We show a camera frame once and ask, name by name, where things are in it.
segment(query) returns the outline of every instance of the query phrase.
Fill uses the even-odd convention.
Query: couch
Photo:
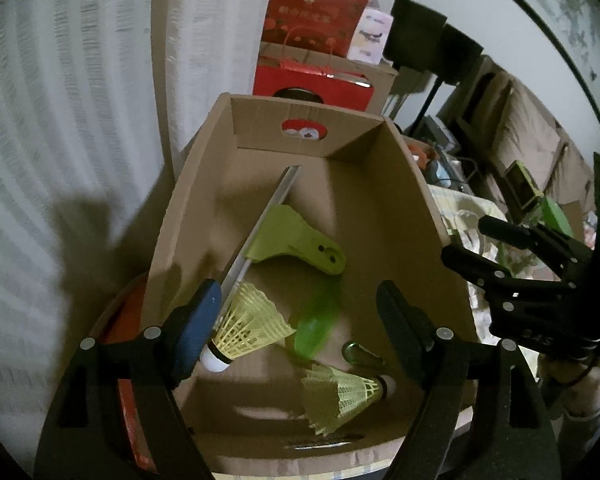
[[[560,206],[595,210],[593,171],[551,112],[517,78],[482,56],[456,91],[446,121],[480,167],[473,191],[492,200],[513,222],[525,213],[503,178],[521,160],[539,189]]]

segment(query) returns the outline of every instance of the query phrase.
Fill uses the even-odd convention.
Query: yellow shuttlecock
[[[395,381],[389,376],[366,379],[324,365],[312,365],[302,386],[302,404],[310,426],[315,434],[324,436],[395,391]]]
[[[235,358],[280,341],[293,332],[295,330],[264,292],[243,282],[218,332],[203,348],[200,362],[210,372],[222,372]]]

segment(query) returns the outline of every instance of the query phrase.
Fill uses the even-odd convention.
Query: white curtain
[[[266,1],[0,0],[0,439],[27,470],[78,342],[148,269],[195,131],[250,92]]]

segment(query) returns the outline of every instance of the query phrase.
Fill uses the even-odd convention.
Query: red paper bag
[[[374,88],[362,74],[334,72],[328,67],[261,56],[253,94],[301,99],[364,112]]]
[[[269,0],[263,41],[347,57],[349,43],[369,0]],[[302,34],[293,34],[301,27]]]

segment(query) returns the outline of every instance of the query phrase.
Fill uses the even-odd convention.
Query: screw
[[[93,337],[85,337],[80,341],[80,348],[83,350],[90,350],[96,345],[96,340]]]
[[[437,329],[436,335],[440,339],[444,339],[445,341],[449,341],[454,338],[453,331],[450,328],[447,328],[446,326],[441,326],[439,329]]]
[[[144,329],[144,338],[145,339],[156,339],[160,337],[162,330],[158,326],[150,326],[149,328]]]
[[[516,348],[518,348],[518,345],[516,345],[511,339],[503,339],[502,347],[509,352],[513,352]]]

